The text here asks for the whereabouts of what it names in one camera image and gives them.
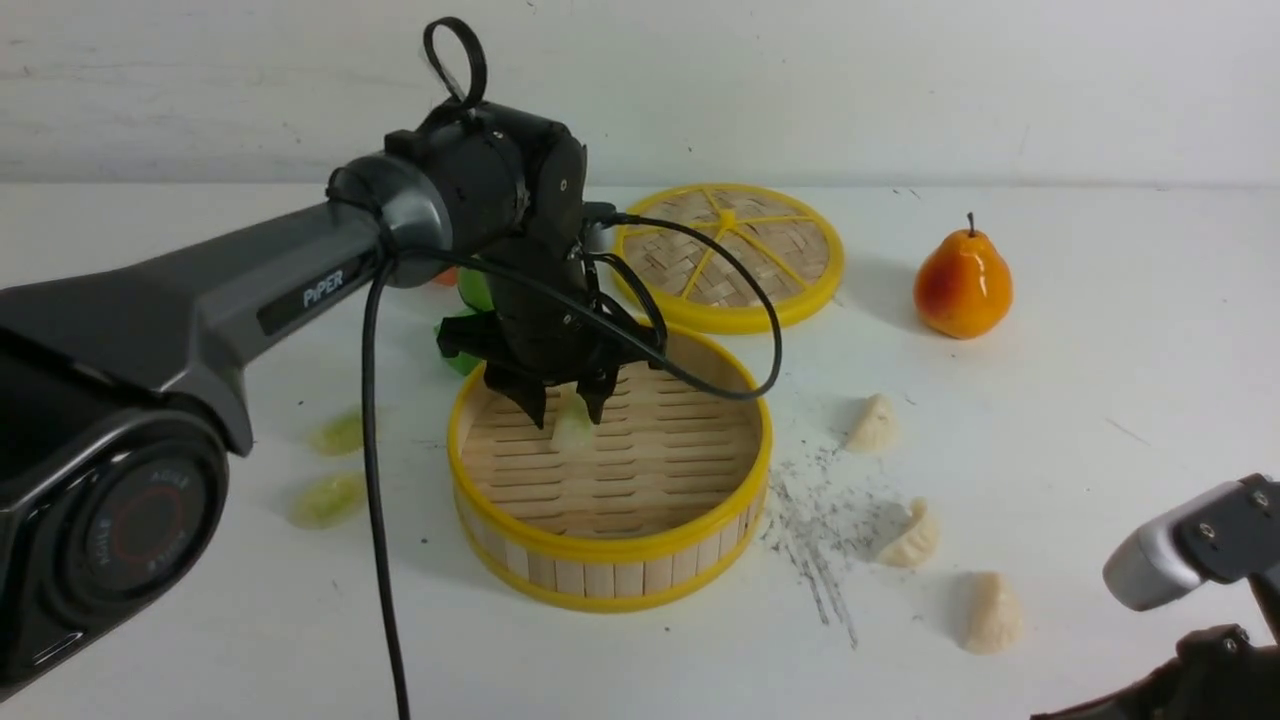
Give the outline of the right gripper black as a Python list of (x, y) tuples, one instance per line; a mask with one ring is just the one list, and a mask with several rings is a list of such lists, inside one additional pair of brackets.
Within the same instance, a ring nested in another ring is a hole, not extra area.
[[(1248, 582), (1274, 638), (1279, 637), (1279, 484), (1263, 474), (1175, 529), (1175, 542), (1206, 583)], [(1238, 624), (1184, 635), (1175, 655), (1140, 680), (1052, 719), (1276, 719), (1279, 648), (1256, 646)]]

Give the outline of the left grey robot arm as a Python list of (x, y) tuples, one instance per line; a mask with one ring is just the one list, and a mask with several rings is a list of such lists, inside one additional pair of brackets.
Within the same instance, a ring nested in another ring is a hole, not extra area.
[(334, 170), (324, 202), (114, 270), (5, 288), (3, 697), (168, 592), (209, 546), (228, 459), (253, 432), (244, 369), (356, 290), (452, 266), (493, 307), (443, 323), (448, 355), (535, 423), (572, 384), (593, 419), (620, 369), (666, 355), (585, 277), (611, 223), (585, 202), (586, 149), (556, 120), (456, 100)]

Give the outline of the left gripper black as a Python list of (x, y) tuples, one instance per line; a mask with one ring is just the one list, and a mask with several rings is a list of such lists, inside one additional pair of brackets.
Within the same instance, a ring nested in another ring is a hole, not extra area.
[(584, 145), (557, 120), (483, 102), (471, 113), (438, 108), (419, 128), (389, 133), (384, 149), (436, 187), (454, 252), (511, 269), (511, 278), (486, 273), (494, 309), (476, 322), (483, 331), (474, 352), (485, 363), (486, 387), (543, 429), (547, 387), (576, 383), (591, 424), (599, 425), (618, 366), (644, 355), (525, 281), (607, 314), (658, 354), (666, 350), (666, 328), (622, 318), (620, 305), (600, 299), (571, 255), (582, 225)]

